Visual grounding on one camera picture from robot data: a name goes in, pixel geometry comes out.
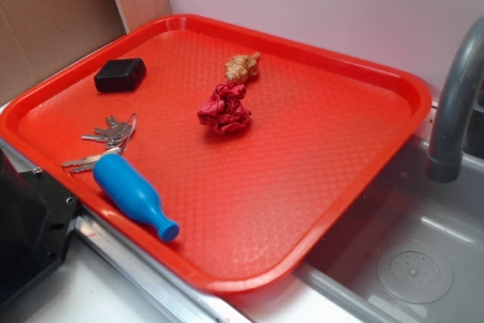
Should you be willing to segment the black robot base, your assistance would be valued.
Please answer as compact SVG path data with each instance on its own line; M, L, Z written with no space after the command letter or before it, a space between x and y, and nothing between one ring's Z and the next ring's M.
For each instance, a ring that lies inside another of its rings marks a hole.
M65 260L78 198L47 172L18 172L1 153L1 307Z

